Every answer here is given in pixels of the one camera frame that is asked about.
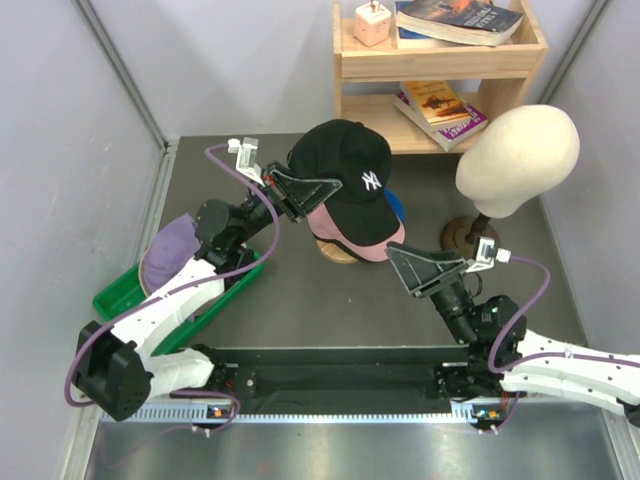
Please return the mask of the light pink baseball cap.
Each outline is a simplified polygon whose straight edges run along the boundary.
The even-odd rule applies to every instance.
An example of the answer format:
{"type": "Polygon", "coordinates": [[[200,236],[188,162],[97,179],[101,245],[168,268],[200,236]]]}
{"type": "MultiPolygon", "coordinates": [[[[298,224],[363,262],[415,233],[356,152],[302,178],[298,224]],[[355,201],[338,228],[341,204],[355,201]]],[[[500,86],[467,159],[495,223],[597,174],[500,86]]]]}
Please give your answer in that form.
{"type": "Polygon", "coordinates": [[[373,227],[359,226],[354,234],[348,236],[339,229],[327,208],[322,205],[307,217],[307,222],[313,237],[318,236],[340,242],[363,262],[381,263],[388,259],[387,244],[403,243],[406,236],[405,226],[394,212],[391,213],[391,218],[394,220],[391,227],[380,229],[377,223],[373,227]]]}

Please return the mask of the black hat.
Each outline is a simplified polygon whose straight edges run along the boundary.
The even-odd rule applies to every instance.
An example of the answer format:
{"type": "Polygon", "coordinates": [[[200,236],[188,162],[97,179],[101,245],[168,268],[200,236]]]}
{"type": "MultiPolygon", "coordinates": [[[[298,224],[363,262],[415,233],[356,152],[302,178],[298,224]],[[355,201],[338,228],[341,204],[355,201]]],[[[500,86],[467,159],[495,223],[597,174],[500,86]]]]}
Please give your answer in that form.
{"type": "Polygon", "coordinates": [[[317,125],[292,147],[288,166],[301,178],[342,181],[322,205],[348,236],[359,226],[377,223],[382,229],[394,223],[384,194],[391,175],[390,146],[363,124],[334,119],[317,125]]]}

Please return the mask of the blue baseball cap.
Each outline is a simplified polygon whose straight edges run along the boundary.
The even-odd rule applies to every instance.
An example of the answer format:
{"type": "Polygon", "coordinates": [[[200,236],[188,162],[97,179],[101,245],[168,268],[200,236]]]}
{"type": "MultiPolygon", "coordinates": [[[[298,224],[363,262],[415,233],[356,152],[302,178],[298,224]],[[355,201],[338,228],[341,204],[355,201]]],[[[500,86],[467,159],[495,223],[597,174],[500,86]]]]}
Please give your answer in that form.
{"type": "Polygon", "coordinates": [[[384,194],[394,214],[396,215],[398,220],[402,224],[404,224],[406,222],[406,212],[405,212],[402,201],[393,192],[391,192],[388,189],[384,190],[384,194]]]}

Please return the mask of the lavender cap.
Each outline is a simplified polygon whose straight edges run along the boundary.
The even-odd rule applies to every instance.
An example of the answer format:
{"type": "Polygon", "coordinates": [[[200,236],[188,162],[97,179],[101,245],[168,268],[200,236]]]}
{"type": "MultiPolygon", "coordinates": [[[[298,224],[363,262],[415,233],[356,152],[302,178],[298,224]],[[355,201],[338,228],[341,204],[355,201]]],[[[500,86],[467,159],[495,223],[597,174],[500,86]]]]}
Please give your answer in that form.
{"type": "Polygon", "coordinates": [[[185,213],[163,227],[152,240],[144,270],[145,280],[155,291],[177,275],[199,249],[195,227],[192,216],[185,213]]]}

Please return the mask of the dark green baseball cap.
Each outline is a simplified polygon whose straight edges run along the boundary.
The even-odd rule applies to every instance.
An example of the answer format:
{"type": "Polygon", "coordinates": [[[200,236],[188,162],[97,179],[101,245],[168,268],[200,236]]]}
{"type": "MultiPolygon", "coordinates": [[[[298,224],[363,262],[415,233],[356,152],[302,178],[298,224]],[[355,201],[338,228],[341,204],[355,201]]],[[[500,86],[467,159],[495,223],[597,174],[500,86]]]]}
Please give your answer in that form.
{"type": "Polygon", "coordinates": [[[315,239],[315,241],[317,241],[317,240],[322,240],[322,241],[325,241],[325,242],[329,242],[329,243],[335,244],[335,245],[337,245],[340,249],[342,249],[343,251],[345,251],[345,252],[347,252],[348,254],[350,254],[350,255],[354,256],[355,258],[357,258],[357,259],[358,259],[358,262],[359,262],[359,261],[361,261],[361,258],[360,258],[360,257],[358,257],[355,253],[351,252],[351,251],[350,251],[346,246],[342,245],[340,242],[337,242],[337,241],[332,240],[332,239],[324,239],[324,238],[320,238],[320,237],[318,237],[318,236],[315,236],[315,237],[314,237],[314,239],[315,239]]]}

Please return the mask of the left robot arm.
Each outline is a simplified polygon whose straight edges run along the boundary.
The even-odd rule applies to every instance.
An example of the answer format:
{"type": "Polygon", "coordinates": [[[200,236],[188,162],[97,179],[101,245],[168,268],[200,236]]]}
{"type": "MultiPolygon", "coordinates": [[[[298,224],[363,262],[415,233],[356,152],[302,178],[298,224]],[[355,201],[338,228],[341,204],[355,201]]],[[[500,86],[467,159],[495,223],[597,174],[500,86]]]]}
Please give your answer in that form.
{"type": "Polygon", "coordinates": [[[246,242],[280,216],[299,222],[342,186],[333,178],[300,178],[274,162],[253,181],[233,170],[248,189],[234,206],[222,200],[204,202],[196,215],[196,253],[164,286],[109,323],[92,321],[79,333],[69,386],[76,387],[115,421],[132,417],[148,400],[197,389],[216,396],[227,374],[204,348],[159,355],[158,346],[187,318],[225,293],[225,282],[237,282],[266,260],[246,242]]]}

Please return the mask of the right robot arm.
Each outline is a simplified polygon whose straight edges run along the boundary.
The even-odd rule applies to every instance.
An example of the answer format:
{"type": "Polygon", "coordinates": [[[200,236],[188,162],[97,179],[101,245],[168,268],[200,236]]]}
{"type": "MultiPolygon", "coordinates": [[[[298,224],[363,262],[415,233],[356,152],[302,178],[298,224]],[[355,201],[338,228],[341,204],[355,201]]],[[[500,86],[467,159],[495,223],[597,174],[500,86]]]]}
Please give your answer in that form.
{"type": "Polygon", "coordinates": [[[470,258],[453,250],[424,252],[396,242],[388,243],[386,255],[408,293],[429,299],[464,348],[465,360],[443,361],[434,371],[443,396],[467,401],[542,394],[596,406],[639,424],[638,356],[597,351],[534,332],[525,314],[544,286],[524,305],[507,295],[475,302],[466,276],[514,259],[495,240],[476,240],[470,258]]]}

